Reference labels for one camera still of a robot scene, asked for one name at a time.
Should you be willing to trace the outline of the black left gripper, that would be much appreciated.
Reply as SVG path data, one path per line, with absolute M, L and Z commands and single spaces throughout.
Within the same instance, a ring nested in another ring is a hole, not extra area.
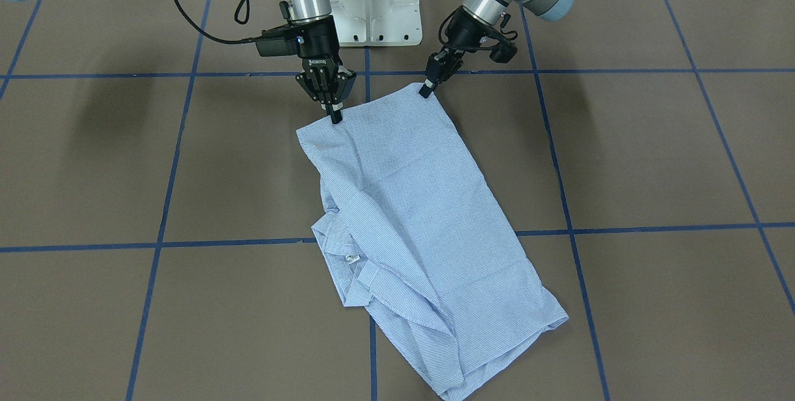
M 463 65 L 463 55 L 477 52 L 485 23 L 465 7 L 456 8 L 442 22 L 437 34 L 440 50 L 429 54 L 425 67 L 425 81 L 418 94 L 428 99 L 437 85 L 448 81 Z

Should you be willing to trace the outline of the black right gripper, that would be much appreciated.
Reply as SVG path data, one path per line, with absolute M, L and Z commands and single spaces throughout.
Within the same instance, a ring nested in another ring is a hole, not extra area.
M 330 123 L 343 120 L 343 103 L 350 96 L 357 74 L 340 57 L 340 41 L 333 16 L 298 27 L 296 45 L 302 59 L 300 83 L 321 105 L 327 107 Z

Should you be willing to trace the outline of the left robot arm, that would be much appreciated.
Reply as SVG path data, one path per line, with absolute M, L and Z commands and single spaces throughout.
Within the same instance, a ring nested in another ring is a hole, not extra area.
M 514 31 L 505 31 L 511 19 L 508 7 L 516 2 L 543 21 L 562 19 L 575 0 L 465 0 L 446 16 L 438 30 L 440 50 L 429 55 L 425 82 L 419 89 L 423 98 L 448 81 L 463 65 L 467 53 L 486 51 L 491 61 L 510 62 L 516 52 Z

